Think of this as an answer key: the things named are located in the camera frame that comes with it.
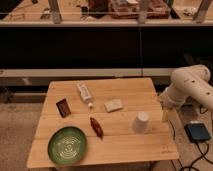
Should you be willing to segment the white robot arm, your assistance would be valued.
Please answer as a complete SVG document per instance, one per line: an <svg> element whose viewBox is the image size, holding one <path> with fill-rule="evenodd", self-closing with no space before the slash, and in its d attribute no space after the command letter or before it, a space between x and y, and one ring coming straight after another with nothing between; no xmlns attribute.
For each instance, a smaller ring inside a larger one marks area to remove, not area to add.
<svg viewBox="0 0 213 171"><path fill-rule="evenodd" d="M171 84L160 94L166 108L180 108L188 97L192 97L213 112L213 86L210 70L205 65L180 67L171 73Z"/></svg>

